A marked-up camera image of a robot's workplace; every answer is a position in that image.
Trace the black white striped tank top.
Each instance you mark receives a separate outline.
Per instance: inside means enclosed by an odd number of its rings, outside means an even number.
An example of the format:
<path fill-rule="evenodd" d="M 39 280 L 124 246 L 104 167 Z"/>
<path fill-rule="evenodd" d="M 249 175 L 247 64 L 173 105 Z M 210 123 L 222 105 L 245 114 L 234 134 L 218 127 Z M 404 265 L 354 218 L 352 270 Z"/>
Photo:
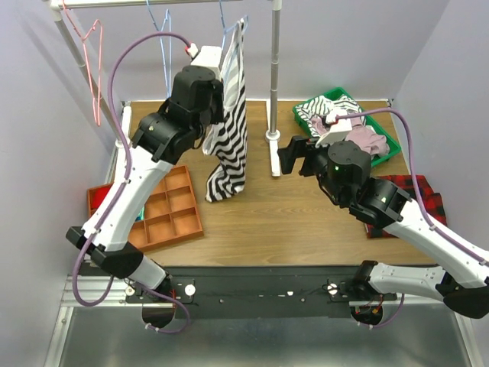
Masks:
<path fill-rule="evenodd" d="M 222 62 L 224 121 L 213 125 L 203 142 L 202 152 L 219 163 L 206 181 L 206 200 L 228 199 L 245 188 L 248 153 L 244 35 L 247 18 L 236 22 Z"/>

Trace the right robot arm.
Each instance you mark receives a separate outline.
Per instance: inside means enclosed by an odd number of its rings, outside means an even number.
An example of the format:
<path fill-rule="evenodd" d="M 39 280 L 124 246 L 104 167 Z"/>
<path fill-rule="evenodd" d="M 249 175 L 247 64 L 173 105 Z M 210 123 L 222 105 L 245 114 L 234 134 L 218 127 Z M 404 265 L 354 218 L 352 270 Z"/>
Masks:
<path fill-rule="evenodd" d="M 370 156 L 351 141 L 318 146 L 316 140 L 294 136 L 278 151 L 283 174 L 303 159 L 300 175 L 314 176 L 333 204 L 357 220 L 409 242 L 435 265 L 393 266 L 363 261 L 343 290 L 355 300 L 385 294 L 412 294 L 444 303 L 465 317 L 488 314 L 488 253 L 463 239 L 431 216 L 420 201 L 390 180 L 371 176 Z"/>

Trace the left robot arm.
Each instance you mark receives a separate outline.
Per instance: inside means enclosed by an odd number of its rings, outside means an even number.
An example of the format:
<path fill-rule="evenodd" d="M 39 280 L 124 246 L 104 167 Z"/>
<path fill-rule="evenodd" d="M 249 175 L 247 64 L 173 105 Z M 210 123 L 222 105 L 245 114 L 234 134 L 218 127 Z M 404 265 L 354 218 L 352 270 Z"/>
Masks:
<path fill-rule="evenodd" d="M 171 97 L 139 122 L 126 144 L 123 178 L 83 226 L 68 229 L 67 239 L 106 273 L 143 285 L 153 302 L 164 300 L 168 273 L 130 243 L 129 233 L 160 181 L 209 125 L 223 120 L 220 77 L 206 67 L 184 67 L 174 78 Z"/>

